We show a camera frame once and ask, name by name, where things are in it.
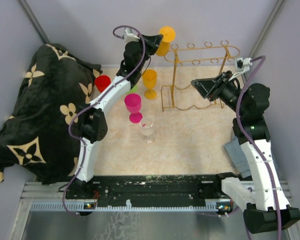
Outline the green plastic wine glass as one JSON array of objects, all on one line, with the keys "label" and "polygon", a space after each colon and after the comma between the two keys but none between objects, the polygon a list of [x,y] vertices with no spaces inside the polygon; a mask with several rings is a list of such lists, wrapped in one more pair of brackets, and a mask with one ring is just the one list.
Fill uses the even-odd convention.
[{"label": "green plastic wine glass", "polygon": [[138,86],[135,85],[127,94],[135,94],[138,91]]}]

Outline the red plastic wine glass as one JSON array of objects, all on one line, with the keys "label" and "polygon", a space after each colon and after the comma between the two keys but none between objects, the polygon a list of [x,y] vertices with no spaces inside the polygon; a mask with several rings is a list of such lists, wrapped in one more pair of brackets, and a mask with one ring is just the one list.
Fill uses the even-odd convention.
[{"label": "red plastic wine glass", "polygon": [[107,75],[100,75],[94,80],[97,90],[102,93],[111,84],[111,79]]}]

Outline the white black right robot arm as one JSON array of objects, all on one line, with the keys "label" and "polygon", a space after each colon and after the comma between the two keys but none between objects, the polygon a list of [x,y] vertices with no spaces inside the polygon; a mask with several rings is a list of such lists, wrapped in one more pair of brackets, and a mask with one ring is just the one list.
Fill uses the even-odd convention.
[{"label": "white black right robot arm", "polygon": [[281,187],[271,151],[271,137],[264,119],[269,107],[270,89],[260,83],[240,83],[231,71],[215,78],[191,81],[199,94],[209,101],[221,99],[233,111],[233,132],[247,160],[254,191],[238,177],[222,176],[213,185],[219,198],[231,197],[242,210],[244,223],[252,234],[282,231],[300,220],[300,210],[292,207]]}]

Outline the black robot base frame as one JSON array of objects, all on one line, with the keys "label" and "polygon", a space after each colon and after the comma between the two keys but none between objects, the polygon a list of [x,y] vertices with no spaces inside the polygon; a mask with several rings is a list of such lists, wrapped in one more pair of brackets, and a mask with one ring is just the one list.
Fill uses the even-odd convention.
[{"label": "black robot base frame", "polygon": [[222,192],[221,177],[232,172],[188,175],[109,175],[93,177],[93,196],[85,199],[81,215],[101,208],[146,211],[198,211],[227,216],[239,210]]}]

